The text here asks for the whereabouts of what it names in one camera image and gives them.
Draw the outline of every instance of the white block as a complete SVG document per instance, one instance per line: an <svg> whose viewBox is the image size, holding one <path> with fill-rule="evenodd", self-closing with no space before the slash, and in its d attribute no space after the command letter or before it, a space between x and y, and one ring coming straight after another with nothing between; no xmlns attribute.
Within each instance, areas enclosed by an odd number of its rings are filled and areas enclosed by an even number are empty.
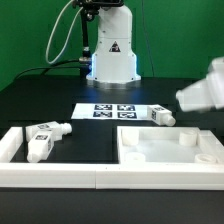
<svg viewBox="0 0 224 224"><path fill-rule="evenodd" d="M21 127L12 127L0 141L0 162L11 161L21 144L23 143L23 132Z"/></svg>
<svg viewBox="0 0 224 224"><path fill-rule="evenodd" d="M0 164L0 187L93 188L96 165L89 164Z"/></svg>

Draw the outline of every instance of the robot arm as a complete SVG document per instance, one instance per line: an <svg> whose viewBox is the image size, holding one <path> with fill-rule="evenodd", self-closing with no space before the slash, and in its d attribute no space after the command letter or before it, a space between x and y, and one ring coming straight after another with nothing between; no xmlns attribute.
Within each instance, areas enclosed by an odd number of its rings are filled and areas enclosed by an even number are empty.
<svg viewBox="0 0 224 224"><path fill-rule="evenodd" d="M224 58L214 59L206 78L178 91L176 98L184 112L207 111L212 107L223 108Z"/></svg>

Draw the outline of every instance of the white connector part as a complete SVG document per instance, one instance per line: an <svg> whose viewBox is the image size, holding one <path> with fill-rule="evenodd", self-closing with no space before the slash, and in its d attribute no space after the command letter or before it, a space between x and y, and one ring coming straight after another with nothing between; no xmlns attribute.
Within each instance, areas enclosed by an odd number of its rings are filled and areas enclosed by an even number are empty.
<svg viewBox="0 0 224 224"><path fill-rule="evenodd" d="M179 144L182 146L193 147L197 145L198 133L195 130L184 130L180 132Z"/></svg>
<svg viewBox="0 0 224 224"><path fill-rule="evenodd" d="M158 104L147 107L147 117L158 125L174 126L176 123L172 112Z"/></svg>
<svg viewBox="0 0 224 224"><path fill-rule="evenodd" d="M27 160L30 163L38 163L46 160L54 146L52 131L38 131L28 143Z"/></svg>
<svg viewBox="0 0 224 224"><path fill-rule="evenodd" d="M26 140L29 142L38 131L52 131L54 141L62 139L62 135L72 132L72 126L68 123L59 124L55 121L26 127Z"/></svg>
<svg viewBox="0 0 224 224"><path fill-rule="evenodd" d="M9 163L22 143L22 128L11 127L0 141L0 162Z"/></svg>

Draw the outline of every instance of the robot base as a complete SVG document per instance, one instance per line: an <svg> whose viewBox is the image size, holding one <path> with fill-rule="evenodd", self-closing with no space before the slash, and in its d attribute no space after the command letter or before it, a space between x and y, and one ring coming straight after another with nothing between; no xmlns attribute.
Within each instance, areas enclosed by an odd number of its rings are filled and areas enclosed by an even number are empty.
<svg viewBox="0 0 224 224"><path fill-rule="evenodd" d="M100 82L93 80L91 76L86 77L87 85L102 89L131 89L138 88L141 86L141 77L138 76L136 80L125 82L125 83L110 83L110 82Z"/></svg>

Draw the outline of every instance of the black cable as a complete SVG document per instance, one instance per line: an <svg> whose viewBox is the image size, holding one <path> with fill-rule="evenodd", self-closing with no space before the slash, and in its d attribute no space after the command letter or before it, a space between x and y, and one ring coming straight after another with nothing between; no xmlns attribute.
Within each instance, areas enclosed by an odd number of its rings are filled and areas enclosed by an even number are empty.
<svg viewBox="0 0 224 224"><path fill-rule="evenodd" d="M146 24L145 24L144 0L142 0L142 22L143 22L143 30L144 30L144 34L145 34L148 54L149 54L149 60L150 60L151 69L152 69L152 76L155 77L155 70L154 70L154 64L153 64L153 60L152 60L151 46L150 46L149 36L147 33Z"/></svg>
<svg viewBox="0 0 224 224"><path fill-rule="evenodd" d="M37 71L37 70L43 70L43 69L71 69L71 68L78 68L78 69L89 69L89 65L83 65L83 66L72 66L72 67L39 67L39 68L30 68L25 71L20 72L14 80L19 79L23 74L30 72L30 71Z"/></svg>
<svg viewBox="0 0 224 224"><path fill-rule="evenodd" d="M65 61L57 62L57 63L51 65L51 67L48 67L48 68L44 69L44 71L41 72L40 75L45 75L53 67L56 67L56 66L59 66L59 65L64 65L64 64L68 64L68 63L73 63L73 62L79 62L79 60L78 59L73 59L73 60L65 60Z"/></svg>

